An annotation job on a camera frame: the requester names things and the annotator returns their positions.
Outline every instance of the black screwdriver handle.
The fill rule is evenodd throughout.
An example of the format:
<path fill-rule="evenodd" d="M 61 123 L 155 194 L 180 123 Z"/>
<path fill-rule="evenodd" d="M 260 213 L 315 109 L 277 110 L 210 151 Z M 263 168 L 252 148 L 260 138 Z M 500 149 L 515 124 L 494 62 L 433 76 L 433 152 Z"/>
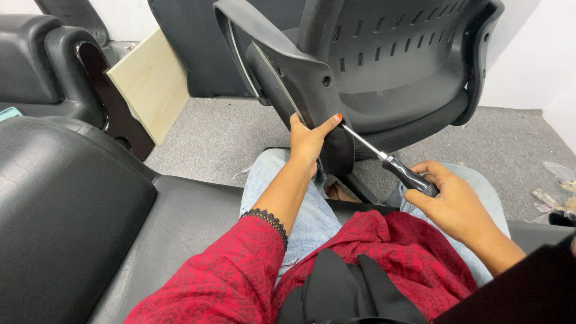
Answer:
<path fill-rule="evenodd" d="M 390 155 L 386 160 L 382 161 L 382 167 L 397 176 L 408 189 L 416 189 L 432 198 L 440 194 L 440 189 L 434 183 L 412 172 L 394 155 Z"/>

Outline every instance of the light wood panel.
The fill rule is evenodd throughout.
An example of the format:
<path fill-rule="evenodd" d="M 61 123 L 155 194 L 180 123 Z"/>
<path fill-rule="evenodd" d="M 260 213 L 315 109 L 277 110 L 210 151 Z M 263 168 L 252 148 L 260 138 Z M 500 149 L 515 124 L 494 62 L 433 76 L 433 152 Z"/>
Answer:
<path fill-rule="evenodd" d="M 132 114 L 160 145 L 189 98 L 186 69 L 160 28 L 107 74 Z"/>

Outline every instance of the light blue jeans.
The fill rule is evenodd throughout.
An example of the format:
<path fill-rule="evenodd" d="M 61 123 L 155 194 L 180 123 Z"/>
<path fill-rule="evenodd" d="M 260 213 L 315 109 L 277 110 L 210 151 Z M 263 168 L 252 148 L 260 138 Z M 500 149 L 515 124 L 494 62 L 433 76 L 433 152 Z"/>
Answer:
<path fill-rule="evenodd" d="M 248 175 L 248 180 L 244 187 L 244 194 L 242 195 L 240 214 L 250 210 L 272 182 L 276 174 L 286 164 L 289 157 L 290 151 L 284 149 L 270 149 L 260 154 Z M 498 228 L 506 236 L 510 237 L 500 198 L 486 178 L 470 168 L 454 164 L 444 165 L 454 174 L 470 183 Z M 312 181 L 308 184 L 302 206 L 298 211 L 298 216 L 296 217 L 292 233 L 290 234 L 288 250 L 282 261 L 282 267 L 278 273 L 279 277 L 298 263 L 299 260 L 335 236 L 342 227 L 336 219 L 336 215 L 324 200 L 324 198 L 326 198 L 326 194 L 324 193 L 325 182 L 326 175 L 318 171 L 316 176 L 312 178 Z M 406 188 L 404 188 L 402 183 L 399 183 L 386 199 L 385 204 L 399 207 L 402 212 L 407 212 L 438 228 L 420 209 L 404 200 L 403 195 L 405 191 Z M 468 265 L 478 286 L 482 286 L 492 280 L 488 269 L 486 269 L 472 251 L 448 235 L 444 234 L 444 236 Z"/>

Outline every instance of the foot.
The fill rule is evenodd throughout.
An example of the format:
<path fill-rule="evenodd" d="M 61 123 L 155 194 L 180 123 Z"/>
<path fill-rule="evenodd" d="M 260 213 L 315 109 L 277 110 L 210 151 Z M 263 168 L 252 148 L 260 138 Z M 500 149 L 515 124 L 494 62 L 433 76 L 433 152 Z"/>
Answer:
<path fill-rule="evenodd" d="M 356 199 L 352 198 L 344 188 L 338 183 L 338 181 L 334 182 L 333 184 L 329 185 L 324 189 L 328 198 L 332 200 L 341 200 L 341 201 L 350 201 L 350 202 L 358 202 Z"/>

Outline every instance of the red kurta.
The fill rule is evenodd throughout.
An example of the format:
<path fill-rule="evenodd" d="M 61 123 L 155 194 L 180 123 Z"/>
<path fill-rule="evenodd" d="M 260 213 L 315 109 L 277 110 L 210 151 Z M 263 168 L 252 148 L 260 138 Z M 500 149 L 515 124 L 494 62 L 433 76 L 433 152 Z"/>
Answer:
<path fill-rule="evenodd" d="M 366 254 L 431 321 L 475 291 L 470 270 L 427 222 L 402 212 L 356 212 L 326 244 L 274 284 L 284 257 L 282 239 L 267 222 L 241 218 L 203 253 L 194 255 L 127 323 L 273 323 L 284 298 L 304 283 L 317 253 L 330 248 L 345 263 Z"/>

